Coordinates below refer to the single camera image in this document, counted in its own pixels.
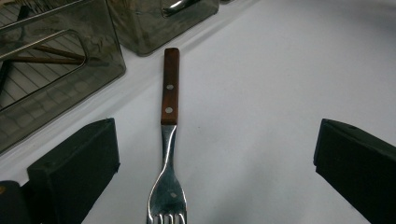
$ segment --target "silver fork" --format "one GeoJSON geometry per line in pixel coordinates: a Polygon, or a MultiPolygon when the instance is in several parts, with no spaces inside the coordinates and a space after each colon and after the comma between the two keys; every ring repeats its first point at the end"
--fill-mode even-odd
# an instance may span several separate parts
{"type": "Polygon", "coordinates": [[[147,223],[187,224],[186,197],[175,176],[173,156],[178,111],[178,49],[166,49],[163,64],[163,167],[148,199],[147,223]]]}

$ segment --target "tabletop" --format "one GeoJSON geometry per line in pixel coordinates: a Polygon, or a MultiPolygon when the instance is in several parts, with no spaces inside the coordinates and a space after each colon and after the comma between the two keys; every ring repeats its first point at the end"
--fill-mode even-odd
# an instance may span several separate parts
{"type": "Polygon", "coordinates": [[[335,119],[396,145],[396,3],[234,0],[0,158],[1,179],[114,118],[120,169],[84,224],[145,223],[161,168],[163,51],[180,49],[175,169],[189,223],[368,223],[313,164],[335,119]]]}

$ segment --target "fork neck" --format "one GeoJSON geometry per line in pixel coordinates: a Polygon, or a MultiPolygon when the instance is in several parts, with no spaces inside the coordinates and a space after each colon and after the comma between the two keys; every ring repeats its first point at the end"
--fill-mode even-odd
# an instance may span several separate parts
{"type": "Polygon", "coordinates": [[[173,169],[173,157],[176,139],[176,125],[161,125],[161,132],[163,136],[163,168],[173,169]]]}

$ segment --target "transparent plastic bin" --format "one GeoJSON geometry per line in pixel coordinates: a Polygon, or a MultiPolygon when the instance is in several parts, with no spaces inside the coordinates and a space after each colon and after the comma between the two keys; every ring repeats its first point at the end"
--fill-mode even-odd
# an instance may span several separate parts
{"type": "Polygon", "coordinates": [[[219,0],[108,0],[120,43],[139,56],[219,11],[219,0]]]}
{"type": "Polygon", "coordinates": [[[30,8],[0,7],[0,153],[126,69],[105,0],[30,8]]]}

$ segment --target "fork handle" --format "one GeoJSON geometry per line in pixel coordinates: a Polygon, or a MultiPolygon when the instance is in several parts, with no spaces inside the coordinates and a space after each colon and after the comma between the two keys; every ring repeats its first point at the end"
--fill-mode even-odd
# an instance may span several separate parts
{"type": "Polygon", "coordinates": [[[178,49],[165,50],[161,125],[177,125],[179,60],[180,52],[178,49]]]}

